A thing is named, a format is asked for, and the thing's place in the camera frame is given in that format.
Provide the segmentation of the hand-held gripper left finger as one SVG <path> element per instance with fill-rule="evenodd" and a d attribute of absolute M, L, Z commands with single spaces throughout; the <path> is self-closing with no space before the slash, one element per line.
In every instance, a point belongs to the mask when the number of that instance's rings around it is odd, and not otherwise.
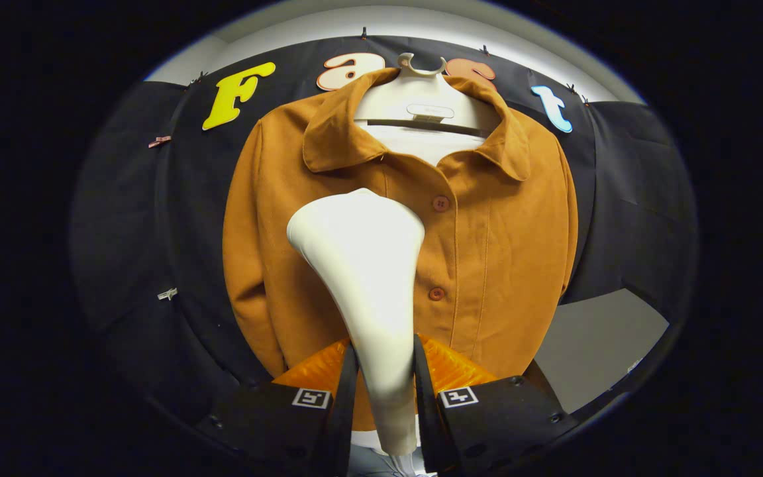
<path fill-rule="evenodd" d="M 348 472 L 358 359 L 340 339 L 270 382 L 213 405 L 209 437 L 254 476 Z"/>

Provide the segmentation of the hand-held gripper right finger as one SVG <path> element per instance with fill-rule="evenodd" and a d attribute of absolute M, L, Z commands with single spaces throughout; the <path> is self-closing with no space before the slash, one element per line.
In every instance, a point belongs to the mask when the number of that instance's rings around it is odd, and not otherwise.
<path fill-rule="evenodd" d="M 441 386 L 439 345 L 414 337 L 416 405 L 428 473 L 518 475 L 564 441 L 579 422 L 557 399 L 524 376 L 477 380 L 463 365 L 465 384 Z"/>

